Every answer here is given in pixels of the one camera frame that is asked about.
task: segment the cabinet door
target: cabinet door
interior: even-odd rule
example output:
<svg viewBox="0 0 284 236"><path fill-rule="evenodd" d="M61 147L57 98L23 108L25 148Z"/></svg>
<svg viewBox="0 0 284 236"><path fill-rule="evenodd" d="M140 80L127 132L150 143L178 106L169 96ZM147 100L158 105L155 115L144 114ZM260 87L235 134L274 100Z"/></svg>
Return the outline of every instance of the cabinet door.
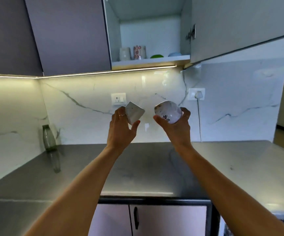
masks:
<svg viewBox="0 0 284 236"><path fill-rule="evenodd" d="M133 236L204 236L206 206L130 205Z"/></svg>
<svg viewBox="0 0 284 236"><path fill-rule="evenodd" d="M97 205L88 236L106 235L132 235L128 205Z"/></svg>
<svg viewBox="0 0 284 236"><path fill-rule="evenodd" d="M45 76L111 70L102 0L26 0Z"/></svg>
<svg viewBox="0 0 284 236"><path fill-rule="evenodd" d="M42 76L24 0L0 0L0 74Z"/></svg>
<svg viewBox="0 0 284 236"><path fill-rule="evenodd" d="M192 0L191 63L284 36L284 0Z"/></svg>

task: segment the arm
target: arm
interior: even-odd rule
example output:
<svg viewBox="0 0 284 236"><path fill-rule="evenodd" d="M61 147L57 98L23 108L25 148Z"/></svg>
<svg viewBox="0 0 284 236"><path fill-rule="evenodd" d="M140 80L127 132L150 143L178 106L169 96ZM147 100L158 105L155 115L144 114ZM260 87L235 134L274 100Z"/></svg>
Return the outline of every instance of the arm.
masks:
<svg viewBox="0 0 284 236"><path fill-rule="evenodd" d="M154 116L154 120L163 127L176 151L206 190L232 233L235 236L284 235L284 224L280 220L226 178L192 147L188 124L190 111L181 109L183 116L175 124L169 124L160 116Z"/></svg>
<svg viewBox="0 0 284 236"><path fill-rule="evenodd" d="M140 121L131 130L121 107L112 115L107 146L38 218L25 236L87 236L106 178L122 151L136 136Z"/></svg>

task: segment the cabinet shelf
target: cabinet shelf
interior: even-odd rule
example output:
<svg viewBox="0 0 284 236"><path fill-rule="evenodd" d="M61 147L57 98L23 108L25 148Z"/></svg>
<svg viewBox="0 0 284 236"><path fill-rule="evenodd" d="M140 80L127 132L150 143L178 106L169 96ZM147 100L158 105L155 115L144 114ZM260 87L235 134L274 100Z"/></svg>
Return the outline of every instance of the cabinet shelf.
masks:
<svg viewBox="0 0 284 236"><path fill-rule="evenodd" d="M148 67L160 67L168 65L186 65L190 63L190 55L154 58L154 59L138 59L112 62L112 70L123 69L139 69Z"/></svg>

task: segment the black countertop edge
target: black countertop edge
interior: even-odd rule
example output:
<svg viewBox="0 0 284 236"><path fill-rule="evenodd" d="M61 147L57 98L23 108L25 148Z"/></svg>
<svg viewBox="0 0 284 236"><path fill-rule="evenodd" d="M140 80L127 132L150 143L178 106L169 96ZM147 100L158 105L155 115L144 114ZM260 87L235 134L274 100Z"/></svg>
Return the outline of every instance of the black countertop edge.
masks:
<svg viewBox="0 0 284 236"><path fill-rule="evenodd" d="M0 198L0 202L27 202L27 203L52 203L53 200L44 199L6 199ZM173 197L150 196L101 196L99 204L117 205L175 205L175 206L211 206L209 199L190 199Z"/></svg>

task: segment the hand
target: hand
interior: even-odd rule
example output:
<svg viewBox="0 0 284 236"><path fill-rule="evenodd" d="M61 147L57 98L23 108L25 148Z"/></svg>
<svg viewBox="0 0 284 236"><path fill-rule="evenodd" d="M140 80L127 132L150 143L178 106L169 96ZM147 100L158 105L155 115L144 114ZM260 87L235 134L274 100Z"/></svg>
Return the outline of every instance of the hand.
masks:
<svg viewBox="0 0 284 236"><path fill-rule="evenodd" d="M129 129L125 107L118 108L112 115L109 124L107 147L115 148L122 152L135 138L140 122L140 120L136 121Z"/></svg>
<svg viewBox="0 0 284 236"><path fill-rule="evenodd" d="M183 111L183 115L174 124L168 123L158 115L153 117L156 123L164 129L176 151L184 147L192 147L190 141L190 126L188 123L191 112L186 108L181 108L181 110Z"/></svg>

